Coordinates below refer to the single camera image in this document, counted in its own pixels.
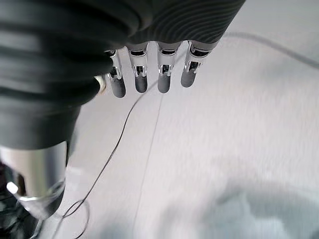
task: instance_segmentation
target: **ribbed rubber cover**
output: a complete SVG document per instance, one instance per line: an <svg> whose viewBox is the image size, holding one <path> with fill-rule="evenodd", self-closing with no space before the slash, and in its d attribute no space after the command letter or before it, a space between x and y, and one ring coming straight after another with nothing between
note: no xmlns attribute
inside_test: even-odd
<svg viewBox="0 0 319 239"><path fill-rule="evenodd" d="M175 43L196 40L218 41L245 0L154 0L161 7L147 29L136 33L130 42L156 40Z"/></svg>

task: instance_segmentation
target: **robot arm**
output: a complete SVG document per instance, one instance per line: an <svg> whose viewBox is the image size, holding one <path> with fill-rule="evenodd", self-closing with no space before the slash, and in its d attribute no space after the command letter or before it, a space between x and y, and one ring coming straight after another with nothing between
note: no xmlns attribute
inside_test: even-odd
<svg viewBox="0 0 319 239"><path fill-rule="evenodd" d="M69 142L81 106L106 76L126 93L116 49L126 46L138 92L147 90L148 42L158 44L166 93L176 51L190 87L244 0L11 0L0 3L0 159L7 189L36 218L59 207Z"/></svg>

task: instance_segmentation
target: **white surface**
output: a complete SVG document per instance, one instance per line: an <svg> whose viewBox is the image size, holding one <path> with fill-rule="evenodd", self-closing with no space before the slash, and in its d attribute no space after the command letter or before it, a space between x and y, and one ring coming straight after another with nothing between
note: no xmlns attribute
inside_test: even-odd
<svg viewBox="0 0 319 239"><path fill-rule="evenodd" d="M257 33L319 61L318 11L317 0L251 0L228 31ZM149 85L158 74L154 44L150 52ZM127 95L117 99L109 87L83 107L59 214L88 191L139 96L125 51L121 61ZM82 238L318 239L319 71L236 38L221 40L191 88L180 85L182 68L183 60L157 126L156 87L133 110L88 198ZM82 208L57 238L74 238L84 223Z"/></svg>

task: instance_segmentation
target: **black fingertip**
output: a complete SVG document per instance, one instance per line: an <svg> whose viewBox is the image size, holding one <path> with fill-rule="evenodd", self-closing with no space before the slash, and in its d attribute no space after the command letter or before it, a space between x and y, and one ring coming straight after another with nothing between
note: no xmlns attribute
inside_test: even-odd
<svg viewBox="0 0 319 239"><path fill-rule="evenodd" d="M113 94L117 98L123 98L126 94L125 83L123 77L121 79L113 78L111 79L111 87Z"/></svg>
<svg viewBox="0 0 319 239"><path fill-rule="evenodd" d="M161 93L167 93L170 87L170 76L167 74L159 75L158 89Z"/></svg>
<svg viewBox="0 0 319 239"><path fill-rule="evenodd" d="M194 73L194 70L190 70L189 72L183 71L183 74L181 76L181 85L188 88L190 87L194 81L195 81L196 73Z"/></svg>
<svg viewBox="0 0 319 239"><path fill-rule="evenodd" d="M135 77L135 88L138 92L144 93L148 89L148 78L147 76Z"/></svg>

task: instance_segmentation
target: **black rubber sleeve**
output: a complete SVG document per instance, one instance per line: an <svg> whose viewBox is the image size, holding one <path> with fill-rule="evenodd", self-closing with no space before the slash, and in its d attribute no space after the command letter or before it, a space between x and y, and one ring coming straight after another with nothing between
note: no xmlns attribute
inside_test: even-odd
<svg viewBox="0 0 319 239"><path fill-rule="evenodd" d="M37 149L69 141L81 106L108 73L105 50L148 27L127 0L0 2L0 145Z"/></svg>

